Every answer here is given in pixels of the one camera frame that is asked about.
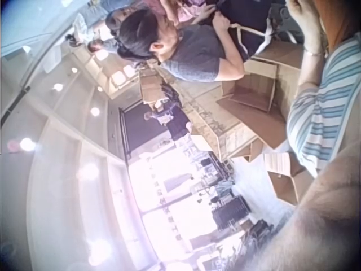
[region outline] hand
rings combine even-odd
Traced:
[[[214,30],[219,32],[228,31],[228,28],[230,27],[230,21],[222,15],[219,11],[216,11],[213,18],[213,27]]]
[[[201,12],[198,15],[198,20],[203,21],[207,19],[215,11],[215,5],[206,5],[201,6]]]
[[[305,46],[310,51],[319,50],[322,27],[318,12],[311,0],[286,0],[288,11],[305,36]]]

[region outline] gray shirt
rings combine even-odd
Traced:
[[[219,59],[226,57],[213,27],[190,25],[182,32],[177,50],[161,67],[185,81],[213,82],[219,72]]]

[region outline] recessed light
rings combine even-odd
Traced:
[[[109,55],[109,52],[107,50],[104,50],[104,49],[100,49],[99,51],[97,51],[95,53],[95,56],[99,61],[104,60],[105,58],[108,57],[108,55]]]
[[[23,46],[23,50],[25,51],[25,53],[28,53],[28,52],[30,52],[31,51],[31,47],[30,46]]]
[[[62,91],[63,90],[63,84],[56,83],[53,88],[56,91]]]
[[[35,150],[36,143],[33,142],[30,138],[26,137],[20,141],[20,147],[24,151],[33,151],[33,150]]]
[[[97,107],[93,107],[93,108],[90,110],[90,113],[91,113],[94,117],[97,117],[97,116],[99,116],[99,114],[100,114],[100,110],[99,110],[99,108],[97,108]]]
[[[99,169],[95,164],[86,164],[79,170],[79,175],[83,180],[94,180],[99,176]]]
[[[135,75],[135,69],[131,65],[127,65],[123,68],[123,71],[125,72],[125,75],[127,75],[128,78],[131,78]]]
[[[106,240],[96,240],[90,245],[89,264],[91,266],[98,266],[105,262],[111,254],[112,247]]]

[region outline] black hair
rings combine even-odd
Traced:
[[[120,25],[118,33],[118,55],[133,62],[144,62],[155,58],[150,51],[158,40],[158,20],[150,9],[137,10]]]
[[[75,38],[74,35],[67,34],[67,35],[65,36],[65,40],[66,40],[66,41],[69,41],[69,45],[70,45],[71,47],[76,48],[76,47],[81,46],[81,43],[78,43],[78,42],[77,42],[77,40],[76,40],[76,38]]]
[[[117,31],[119,30],[121,22],[113,17],[114,11],[110,12],[107,17],[105,18],[105,25],[111,31],[112,36],[117,36]]]
[[[201,165],[202,167],[206,167],[207,165],[211,165],[212,161],[210,160],[210,158],[206,158],[206,159],[203,159],[201,161]]]

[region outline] ceiling light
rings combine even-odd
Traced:
[[[127,75],[127,77],[131,78],[135,75],[135,69],[132,68],[131,65],[127,65],[123,68],[123,71]]]
[[[112,79],[117,86],[122,85],[126,81],[125,75],[120,71],[114,73]]]
[[[86,164],[79,170],[79,177],[83,180],[94,180],[99,176],[99,169],[95,164]]]
[[[53,87],[56,91],[62,91],[63,90],[63,84],[56,83]]]
[[[23,46],[23,50],[25,51],[25,53],[28,53],[28,52],[30,52],[31,51],[31,47],[29,47],[29,46]]]
[[[97,107],[93,107],[93,108],[90,110],[90,113],[91,113],[94,117],[97,117],[97,116],[99,116],[99,114],[100,114],[100,110],[99,110],[99,108],[97,108]]]
[[[97,240],[90,246],[89,264],[98,266],[110,257],[112,253],[111,245],[105,240]]]
[[[20,147],[24,151],[33,151],[35,150],[36,144],[30,138],[26,137],[20,141]]]
[[[98,58],[100,61],[104,60],[105,58],[107,58],[109,55],[107,50],[101,49],[99,51],[97,51],[95,53],[96,58]]]

